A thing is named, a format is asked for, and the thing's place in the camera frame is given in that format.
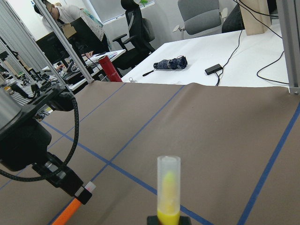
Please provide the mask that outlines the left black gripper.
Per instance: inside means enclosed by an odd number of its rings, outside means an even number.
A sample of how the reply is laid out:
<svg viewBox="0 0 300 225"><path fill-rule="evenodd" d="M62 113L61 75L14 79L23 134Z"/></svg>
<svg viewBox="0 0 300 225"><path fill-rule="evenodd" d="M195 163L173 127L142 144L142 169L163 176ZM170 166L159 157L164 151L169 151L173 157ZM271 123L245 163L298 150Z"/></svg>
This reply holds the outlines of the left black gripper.
<svg viewBox="0 0 300 225"><path fill-rule="evenodd" d="M47 153L51 139L51 134L39 122L30 119L1 140L0 163L11 171L33 164L33 170L41 176L54 172L63 162L54 154ZM82 204L92 197L80 177L68 166L46 180Z"/></svg>

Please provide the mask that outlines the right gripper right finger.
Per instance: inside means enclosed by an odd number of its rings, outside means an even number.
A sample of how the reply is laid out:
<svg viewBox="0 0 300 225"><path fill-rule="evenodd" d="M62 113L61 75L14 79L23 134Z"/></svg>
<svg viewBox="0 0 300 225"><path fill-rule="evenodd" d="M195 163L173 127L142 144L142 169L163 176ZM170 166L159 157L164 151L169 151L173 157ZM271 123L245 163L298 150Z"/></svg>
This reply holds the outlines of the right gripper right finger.
<svg viewBox="0 0 300 225"><path fill-rule="evenodd" d="M191 225L191 219L188 216L180 216L179 225Z"/></svg>

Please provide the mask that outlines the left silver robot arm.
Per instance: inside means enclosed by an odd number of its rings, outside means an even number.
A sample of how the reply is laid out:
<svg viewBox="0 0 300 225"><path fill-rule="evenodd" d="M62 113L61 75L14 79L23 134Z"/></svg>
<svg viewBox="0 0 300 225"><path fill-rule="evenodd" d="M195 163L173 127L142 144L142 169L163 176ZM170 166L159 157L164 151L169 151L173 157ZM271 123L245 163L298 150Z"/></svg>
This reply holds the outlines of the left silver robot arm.
<svg viewBox="0 0 300 225"><path fill-rule="evenodd" d="M61 161L47 151L51 134L34 118L43 106L54 111L73 111L75 132L73 144L66 159ZM92 197L79 176L68 167L78 144L79 112L76 98L59 85L43 91L31 103L21 106L5 90L0 91L0 162L10 171L16 172L32 165L39 176L20 177L4 170L1 175L20 182L46 180L61 188L82 204Z"/></svg>

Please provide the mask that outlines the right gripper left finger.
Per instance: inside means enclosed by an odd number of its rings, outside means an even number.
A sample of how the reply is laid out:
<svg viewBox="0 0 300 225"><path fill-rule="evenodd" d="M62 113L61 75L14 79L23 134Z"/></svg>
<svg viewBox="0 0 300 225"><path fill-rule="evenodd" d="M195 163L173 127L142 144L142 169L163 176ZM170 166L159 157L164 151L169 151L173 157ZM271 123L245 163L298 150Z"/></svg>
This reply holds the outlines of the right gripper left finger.
<svg viewBox="0 0 300 225"><path fill-rule="evenodd" d="M148 216L146 222L147 222L147 225L158 225L158 217L157 216Z"/></svg>

